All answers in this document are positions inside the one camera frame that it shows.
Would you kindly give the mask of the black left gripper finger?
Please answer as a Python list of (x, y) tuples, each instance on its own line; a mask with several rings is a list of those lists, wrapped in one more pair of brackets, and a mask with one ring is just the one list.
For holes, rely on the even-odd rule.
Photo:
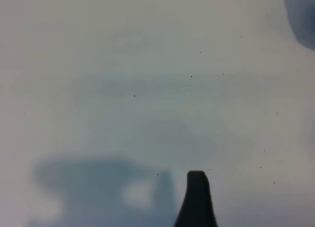
[(209, 180), (203, 171), (187, 174), (187, 189), (174, 227), (217, 227)]

